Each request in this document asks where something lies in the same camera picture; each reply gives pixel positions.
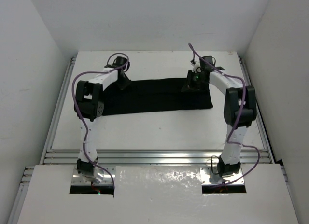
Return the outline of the black t-shirt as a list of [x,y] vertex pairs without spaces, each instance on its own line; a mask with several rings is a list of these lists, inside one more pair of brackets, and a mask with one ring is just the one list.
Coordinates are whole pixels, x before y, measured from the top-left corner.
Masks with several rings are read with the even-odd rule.
[[123,90],[113,83],[103,92],[102,115],[213,108],[208,90],[183,92],[185,81],[185,78],[138,80]]

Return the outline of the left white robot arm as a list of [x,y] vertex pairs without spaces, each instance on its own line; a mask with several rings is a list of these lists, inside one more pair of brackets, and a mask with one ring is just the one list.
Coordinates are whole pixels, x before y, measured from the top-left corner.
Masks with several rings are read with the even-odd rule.
[[95,177],[96,169],[107,169],[98,165],[98,153],[91,137],[95,133],[95,120],[104,111],[103,92],[111,84],[116,83],[121,90],[131,83],[126,76],[130,66],[129,57],[124,53],[114,53],[101,71],[85,71],[72,81],[71,94],[74,110],[82,123],[82,146],[76,163],[77,172],[87,178]]

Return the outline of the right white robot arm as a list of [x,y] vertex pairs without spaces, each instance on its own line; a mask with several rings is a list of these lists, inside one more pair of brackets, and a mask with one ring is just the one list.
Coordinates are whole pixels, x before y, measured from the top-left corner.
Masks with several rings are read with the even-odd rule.
[[238,76],[226,74],[224,70],[216,67],[212,60],[212,56],[204,56],[199,61],[195,58],[190,61],[193,68],[187,73],[182,91],[201,92],[211,84],[225,95],[226,141],[218,158],[217,171],[212,172],[222,178],[240,170],[243,139],[248,127],[257,117],[256,96],[253,86],[247,86]]

